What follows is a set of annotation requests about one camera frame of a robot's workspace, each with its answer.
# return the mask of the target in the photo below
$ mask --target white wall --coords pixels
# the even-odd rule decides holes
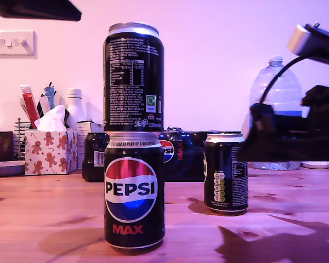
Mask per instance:
[[[59,96],[82,88],[87,115],[102,121],[103,42],[108,28],[142,21],[158,28],[165,49],[165,127],[240,130],[249,89],[272,55],[295,56],[287,42],[297,24],[329,30],[329,0],[72,0],[80,22],[0,18],[0,30],[34,30],[36,59],[0,59],[0,129],[25,117],[20,84],[36,99],[52,81]],[[329,85],[329,66],[303,61],[292,68],[304,91]]]

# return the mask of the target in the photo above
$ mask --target wood grain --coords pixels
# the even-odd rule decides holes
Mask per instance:
[[[104,240],[102,183],[69,175],[0,178],[0,263],[329,262],[329,169],[249,169],[249,208],[222,216],[203,183],[166,183],[166,236],[124,253]]]

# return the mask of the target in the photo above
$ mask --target wall switch plate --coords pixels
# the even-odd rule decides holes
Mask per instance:
[[[0,31],[0,55],[34,56],[34,31]]]

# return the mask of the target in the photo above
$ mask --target barcode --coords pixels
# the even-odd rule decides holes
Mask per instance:
[[[94,152],[94,166],[104,166],[103,152]]]

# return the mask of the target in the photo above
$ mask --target tissue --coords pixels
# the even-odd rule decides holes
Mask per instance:
[[[64,117],[65,106],[59,105],[48,111],[42,118],[34,121],[34,124],[42,132],[63,132],[66,131]]]

